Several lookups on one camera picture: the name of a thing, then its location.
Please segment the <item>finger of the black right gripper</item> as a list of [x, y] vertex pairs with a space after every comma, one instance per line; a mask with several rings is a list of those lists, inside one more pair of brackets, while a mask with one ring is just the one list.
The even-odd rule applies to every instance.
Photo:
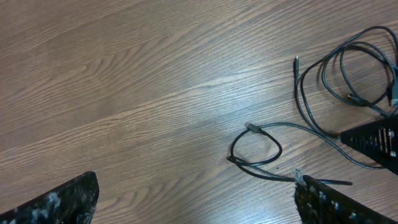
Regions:
[[340, 133], [340, 141], [397, 175], [397, 115]]

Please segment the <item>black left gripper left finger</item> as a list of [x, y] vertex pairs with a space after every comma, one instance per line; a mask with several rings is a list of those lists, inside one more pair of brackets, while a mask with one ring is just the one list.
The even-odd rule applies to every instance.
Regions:
[[1, 214], [1, 224], [90, 224], [99, 198], [93, 171], [65, 182], [22, 205]]

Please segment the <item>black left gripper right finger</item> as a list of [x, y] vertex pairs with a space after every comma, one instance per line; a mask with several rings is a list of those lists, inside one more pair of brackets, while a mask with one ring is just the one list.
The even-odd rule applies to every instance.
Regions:
[[302, 223], [317, 224], [397, 224], [396, 221], [327, 186], [295, 171], [294, 200]]

